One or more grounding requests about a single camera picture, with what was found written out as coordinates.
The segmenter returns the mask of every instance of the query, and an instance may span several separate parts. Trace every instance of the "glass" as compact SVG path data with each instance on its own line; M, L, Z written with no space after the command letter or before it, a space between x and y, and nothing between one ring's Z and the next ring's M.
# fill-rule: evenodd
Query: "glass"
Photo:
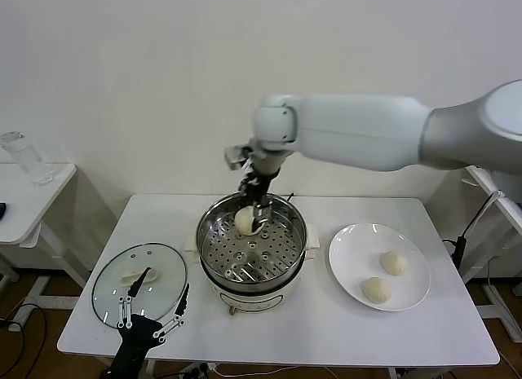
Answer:
M52 181L51 169L22 133L2 134L0 144L13 156L16 164L29 176L34 185L44 186Z
M127 281L132 276L127 275L135 275L132 281L137 280L147 267L156 272L156 278L141 286L132 300L132 313L159 320L174 307L187 283L183 258L175 249L160 243L137 245L113 258L92 289L92 307L104 324L116 328L118 298L127 296L131 284Z

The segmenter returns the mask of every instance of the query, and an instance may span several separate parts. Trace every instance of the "white wall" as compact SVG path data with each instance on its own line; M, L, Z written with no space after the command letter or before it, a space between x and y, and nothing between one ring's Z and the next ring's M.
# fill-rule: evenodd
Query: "white wall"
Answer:
M116 215L132 192L227 193L222 150L264 94L437 106L521 77L520 2L0 0L0 130L76 163ZM292 156L274 191L425 201L444 176Z

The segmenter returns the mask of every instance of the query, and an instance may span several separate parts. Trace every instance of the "steamer pot handle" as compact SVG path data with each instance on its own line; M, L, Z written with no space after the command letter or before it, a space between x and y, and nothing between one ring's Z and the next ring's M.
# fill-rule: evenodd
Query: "steamer pot handle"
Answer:
M317 250L321 247L319 243L319 234L314 225L307 223L307 245L304 248L304 260L316 257Z

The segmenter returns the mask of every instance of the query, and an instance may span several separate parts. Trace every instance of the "white plate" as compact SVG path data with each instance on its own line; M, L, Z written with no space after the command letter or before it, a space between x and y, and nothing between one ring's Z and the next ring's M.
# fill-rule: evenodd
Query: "white plate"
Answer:
M397 251L409 262L404 275L391 275L380 264L380 256ZM353 224L339 231L330 243L329 260L341 286L359 302L383 311L403 311L417 306L430 289L427 261L408 238L380 224ZM381 277L391 286L391 298L383 304L371 302L362 292L361 283Z

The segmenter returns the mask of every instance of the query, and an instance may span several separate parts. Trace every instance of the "black cable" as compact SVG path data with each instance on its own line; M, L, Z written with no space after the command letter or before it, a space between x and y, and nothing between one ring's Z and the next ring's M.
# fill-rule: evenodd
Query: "black cable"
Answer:
M22 355L24 354L24 350L25 350L25 332L24 332L24 328L22 327L22 325L19 324L18 322L15 322L14 320L5 320L5 324L6 325L8 325L8 324L18 325L18 327L20 328L20 332L22 333L22 347L20 349L20 352L18 353L18 356L16 356L15 362L5 372L2 372L2 374L0 375L0 378L5 377L9 372L11 372L18 365L18 363L22 359Z
M473 216L473 219L470 221L470 223L467 225L467 227L464 229L464 232L462 233L462 237L465 237L466 236L466 233L467 233L467 230L470 229L470 227L473 225L473 223L476 221L476 219L479 217L480 213L482 213L482 211L484 210L484 208L486 207L486 205L488 204L489 200L491 200L491 198L496 194L496 192L493 192L491 193L488 198L486 199L486 201L484 201L484 204L482 204L482 206L480 207L480 209L477 211L477 213L475 214L475 216Z
M34 365L38 361L38 358L40 357L40 354L42 353L43 346L46 343L46 339L47 339L47 317L46 317L46 313L43 312L43 309L38 304L24 303L24 304L18 305L17 308L20 309L21 307L24 307L24 306L32 306L32 307L37 308L38 311L40 311L40 313L42 314L42 318L43 318L43 338L42 338L42 342L40 343L40 348L38 349L38 353L36 354L36 357L34 358L33 362L31 363L31 367L29 368L29 370L27 371L27 373L24 376L24 379L27 379L29 377L29 375L31 374L31 372L33 371Z
M462 258L464 257L464 251L466 250L466 234L473 226L473 224L477 221L480 214L482 214L482 211L485 209L485 207L488 205L489 201L493 198L493 196L497 194L497 192L491 193L486 201L484 201L484 204L479 208L479 210L476 212L475 216L471 219L471 221L467 224L466 228L464 228L464 232L457 238L457 240L451 240L451 239L443 239L443 242L449 242L453 245L455 250L453 251L453 254L451 254L451 259L453 261L453 264L457 269L460 268L460 265L462 263Z

